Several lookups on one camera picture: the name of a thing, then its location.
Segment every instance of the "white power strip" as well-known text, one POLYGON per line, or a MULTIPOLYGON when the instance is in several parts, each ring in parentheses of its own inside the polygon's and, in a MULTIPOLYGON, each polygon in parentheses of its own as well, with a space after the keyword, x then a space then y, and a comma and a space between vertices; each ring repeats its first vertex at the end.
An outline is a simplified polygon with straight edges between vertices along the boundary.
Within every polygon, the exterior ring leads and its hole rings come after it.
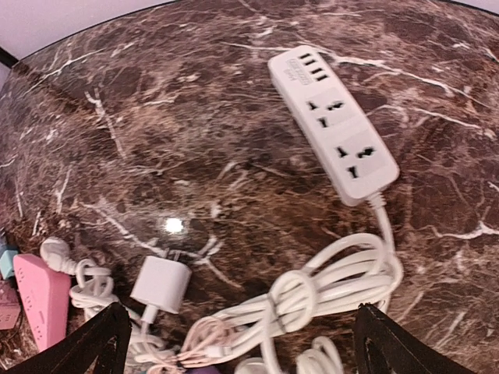
POLYGON ((376 129, 312 47, 293 48, 268 66, 344 204, 355 206, 398 177, 397 163, 376 129))

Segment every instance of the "white adapter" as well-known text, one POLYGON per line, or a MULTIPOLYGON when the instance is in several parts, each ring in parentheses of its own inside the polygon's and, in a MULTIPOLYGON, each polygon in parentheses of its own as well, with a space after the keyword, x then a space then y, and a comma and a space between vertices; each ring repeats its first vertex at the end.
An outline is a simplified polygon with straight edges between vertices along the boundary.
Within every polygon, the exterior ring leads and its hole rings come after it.
POLYGON ((398 177, 395 159, 341 80, 302 45, 268 62, 284 98, 344 204, 355 206, 398 177))
POLYGON ((144 313, 143 320, 152 323, 158 309, 178 314, 190 274, 189 267, 183 263, 156 256, 146 257, 130 295, 151 309, 144 313))

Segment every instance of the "teal object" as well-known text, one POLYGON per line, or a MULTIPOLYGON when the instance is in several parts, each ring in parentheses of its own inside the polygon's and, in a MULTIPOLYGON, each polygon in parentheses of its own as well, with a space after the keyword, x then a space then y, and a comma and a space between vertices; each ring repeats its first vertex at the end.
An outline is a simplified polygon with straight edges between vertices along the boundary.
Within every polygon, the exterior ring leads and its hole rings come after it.
POLYGON ((5 249, 0 255, 0 273, 3 279, 14 276, 14 256, 17 254, 19 252, 15 249, 5 249))

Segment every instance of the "socket hole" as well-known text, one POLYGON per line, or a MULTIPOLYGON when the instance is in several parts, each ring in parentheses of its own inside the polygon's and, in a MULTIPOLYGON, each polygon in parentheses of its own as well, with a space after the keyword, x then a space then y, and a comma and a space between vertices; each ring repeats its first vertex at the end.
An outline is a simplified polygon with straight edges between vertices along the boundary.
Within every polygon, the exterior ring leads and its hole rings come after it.
POLYGON ((333 111, 334 109, 339 109, 339 108, 342 108, 343 105, 345 105, 345 103, 343 101, 335 101, 333 104, 331 105, 328 105, 327 106, 327 109, 329 111, 333 111))
POLYGON ((340 158, 346 157, 349 154, 340 146, 336 147, 336 150, 338 151, 338 154, 340 155, 340 158))
POLYGON ((358 152, 357 157, 364 158, 364 157, 371 156, 373 153, 374 153, 374 148, 371 146, 368 146, 367 148, 364 148, 364 150, 362 152, 358 152))
POLYGON ((307 101, 306 103, 309 105, 311 111, 315 111, 318 108, 312 101, 307 101))
POLYGON ((325 117, 320 117, 320 118, 318 119, 318 121, 319 121, 319 123, 320 123, 320 125, 321 125, 322 127, 324 127, 324 128, 326 128, 326 127, 327 127, 327 119, 326 119, 325 117))
POLYGON ((359 177, 359 175, 357 174, 357 167, 351 166, 350 168, 347 168, 346 170, 350 173, 352 178, 357 179, 359 177))

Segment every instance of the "marble countertop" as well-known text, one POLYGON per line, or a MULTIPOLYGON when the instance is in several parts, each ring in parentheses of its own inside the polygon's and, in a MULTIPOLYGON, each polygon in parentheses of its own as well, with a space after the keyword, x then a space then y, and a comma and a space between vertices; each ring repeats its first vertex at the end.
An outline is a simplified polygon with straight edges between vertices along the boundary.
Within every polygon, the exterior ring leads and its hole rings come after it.
MULTIPOLYGON (((18 64, 0 93, 0 224, 25 252, 66 239, 74 259, 111 267, 136 307, 143 258, 169 248, 193 269, 181 313, 158 319, 172 343, 335 239, 378 233, 366 204, 341 204, 271 84, 267 60, 299 44, 322 51, 402 170, 385 193, 405 267, 389 314, 499 372, 499 19, 483 12, 182 1, 71 36, 18 64), (168 218, 184 231, 169 234, 168 218)), ((81 323, 71 310, 70 329, 81 323)), ((317 318, 278 339, 283 367, 325 334, 351 368, 351 325, 317 318)), ((34 353, 25 323, 9 334, 2 363, 34 353)))

